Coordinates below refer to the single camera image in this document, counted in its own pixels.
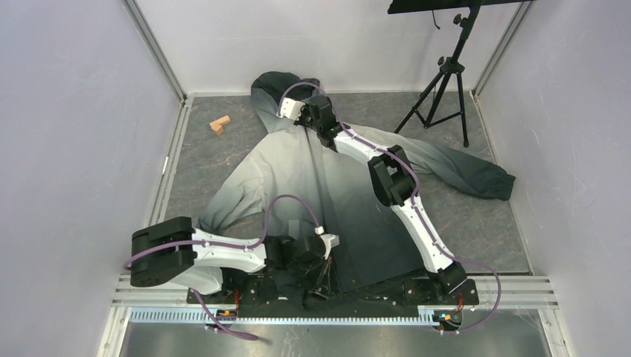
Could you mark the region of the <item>grey gradient hooded jacket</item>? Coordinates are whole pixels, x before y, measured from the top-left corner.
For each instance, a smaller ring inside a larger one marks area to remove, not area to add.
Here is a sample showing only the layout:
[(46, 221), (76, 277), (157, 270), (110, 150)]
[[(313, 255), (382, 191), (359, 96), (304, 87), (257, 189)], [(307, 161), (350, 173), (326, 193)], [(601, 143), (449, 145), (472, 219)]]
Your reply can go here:
[(276, 115), (282, 94), (307, 99), (317, 84), (277, 71), (252, 83), (252, 105), (266, 136), (224, 181), (199, 226), (218, 234), (239, 219), (266, 212), (268, 235), (280, 236), (290, 234), (290, 225), (308, 234), (319, 221), (340, 238), (333, 249), (339, 295), (363, 298), (421, 275), (424, 264), (403, 223), (374, 195), (367, 166)]

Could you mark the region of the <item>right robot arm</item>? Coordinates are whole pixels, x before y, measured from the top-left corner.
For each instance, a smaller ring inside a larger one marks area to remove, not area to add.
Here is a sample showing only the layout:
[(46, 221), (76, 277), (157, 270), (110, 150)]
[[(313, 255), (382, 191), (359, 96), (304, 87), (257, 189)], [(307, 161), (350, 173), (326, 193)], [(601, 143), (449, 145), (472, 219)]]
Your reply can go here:
[(327, 96), (319, 95), (293, 104), (286, 98), (279, 112), (314, 131), (324, 147), (367, 166), (375, 196), (403, 223), (420, 252), (429, 278), (438, 285), (440, 295), (453, 295), (467, 282), (463, 266), (443, 243), (426, 213), (418, 178), (402, 147), (377, 144), (338, 121)]

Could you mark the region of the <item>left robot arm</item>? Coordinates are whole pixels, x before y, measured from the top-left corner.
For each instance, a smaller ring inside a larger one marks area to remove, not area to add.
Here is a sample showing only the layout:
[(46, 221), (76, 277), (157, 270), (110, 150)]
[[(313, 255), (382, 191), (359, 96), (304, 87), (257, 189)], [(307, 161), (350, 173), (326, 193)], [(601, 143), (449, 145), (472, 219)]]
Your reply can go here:
[(245, 276), (288, 274), (298, 280), (323, 266), (339, 237), (323, 227), (300, 239), (266, 236), (237, 239), (194, 228), (179, 216), (132, 234), (132, 256), (124, 263), (134, 287), (174, 283), (212, 295), (228, 286), (228, 273)]

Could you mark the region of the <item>orange wooden block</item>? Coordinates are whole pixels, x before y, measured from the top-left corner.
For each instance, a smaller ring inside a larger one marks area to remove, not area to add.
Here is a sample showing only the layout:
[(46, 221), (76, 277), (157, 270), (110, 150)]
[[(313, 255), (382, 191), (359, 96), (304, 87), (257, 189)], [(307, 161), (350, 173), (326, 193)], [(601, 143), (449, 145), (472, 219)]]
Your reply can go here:
[(225, 125), (230, 122), (231, 122), (230, 116), (224, 115), (221, 118), (218, 118), (210, 122), (209, 126), (216, 135), (222, 135), (225, 131)]

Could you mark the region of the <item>black tripod stand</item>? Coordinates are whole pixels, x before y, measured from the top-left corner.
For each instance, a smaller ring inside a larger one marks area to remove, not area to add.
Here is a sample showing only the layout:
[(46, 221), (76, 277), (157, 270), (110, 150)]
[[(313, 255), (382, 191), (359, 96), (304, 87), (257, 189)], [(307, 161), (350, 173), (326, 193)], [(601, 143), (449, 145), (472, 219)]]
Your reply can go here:
[[(462, 74), (465, 67), (459, 62), (459, 58), (464, 49), (466, 41), (469, 39), (476, 19), (478, 18), (481, 7), (468, 7), (470, 13), (467, 17), (457, 14), (453, 23), (461, 28), (461, 34), (455, 50), (450, 57), (441, 57), (438, 60), (439, 70), (434, 76), (430, 84), (420, 93), (418, 101), (412, 106), (409, 113), (399, 123), (394, 130), (396, 133), (400, 132), (402, 128), (408, 123), (413, 115), (416, 115), (423, 127), (428, 129), (432, 126), (436, 126), (440, 123), (448, 121), (455, 117), (461, 118), (461, 128), (463, 135), (463, 146), (468, 147), (470, 145), (467, 131), (467, 117), (466, 109), (464, 105), (464, 88)], [(440, 120), (435, 120), (435, 114), (438, 110), (438, 105), (446, 91), (446, 87), (451, 77), (455, 77), (457, 80), (459, 111), (448, 115)]]

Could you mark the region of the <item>black panel on tripod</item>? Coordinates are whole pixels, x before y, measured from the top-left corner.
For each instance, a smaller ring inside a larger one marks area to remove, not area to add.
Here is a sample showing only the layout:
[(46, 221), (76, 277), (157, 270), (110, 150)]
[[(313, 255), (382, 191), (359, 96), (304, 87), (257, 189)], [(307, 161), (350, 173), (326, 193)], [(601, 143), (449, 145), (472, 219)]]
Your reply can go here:
[(393, 0), (388, 7), (387, 14), (394, 15), (518, 2), (521, 2), (521, 0)]

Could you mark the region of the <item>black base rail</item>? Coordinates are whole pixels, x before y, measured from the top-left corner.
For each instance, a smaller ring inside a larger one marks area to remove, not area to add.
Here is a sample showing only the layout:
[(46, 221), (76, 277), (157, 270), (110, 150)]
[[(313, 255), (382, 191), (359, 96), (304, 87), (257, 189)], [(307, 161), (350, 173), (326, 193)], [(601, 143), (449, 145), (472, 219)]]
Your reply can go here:
[(201, 323), (219, 321), (226, 326), (431, 326), (445, 321), (454, 329), (464, 324), (464, 314), (511, 310), (558, 309), (557, 297), (547, 277), (528, 275), (473, 275), (456, 293), (436, 297), (426, 277), (416, 277), (364, 298), (325, 297), (321, 290), (294, 303), (259, 277), (235, 292), (219, 292), (197, 299), (189, 288), (167, 283), (135, 288), (130, 277), (119, 279), (114, 307), (129, 308), (131, 321), (147, 323)]

